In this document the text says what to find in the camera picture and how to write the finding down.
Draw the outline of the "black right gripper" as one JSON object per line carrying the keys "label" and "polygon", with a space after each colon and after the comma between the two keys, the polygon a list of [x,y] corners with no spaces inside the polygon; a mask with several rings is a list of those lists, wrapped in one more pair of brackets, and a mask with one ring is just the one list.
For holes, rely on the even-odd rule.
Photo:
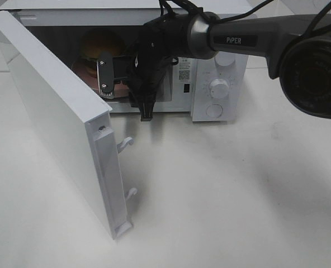
{"label": "black right gripper", "polygon": [[168,69],[178,62],[179,59],[174,56],[143,58],[139,54],[134,54],[114,57],[115,81],[123,82],[129,87],[130,102],[140,109],[142,122],[153,119],[158,90]]}

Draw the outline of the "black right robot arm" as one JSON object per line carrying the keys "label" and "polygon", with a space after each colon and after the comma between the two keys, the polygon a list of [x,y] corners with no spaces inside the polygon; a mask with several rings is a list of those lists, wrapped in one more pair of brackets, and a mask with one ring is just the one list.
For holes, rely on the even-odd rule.
{"label": "black right robot arm", "polygon": [[113,59],[114,81],[149,121],[157,90],[175,58],[208,60],[219,52],[265,58],[268,75],[300,111],[331,119],[331,13],[248,20],[216,14],[166,14],[142,25],[130,53]]}

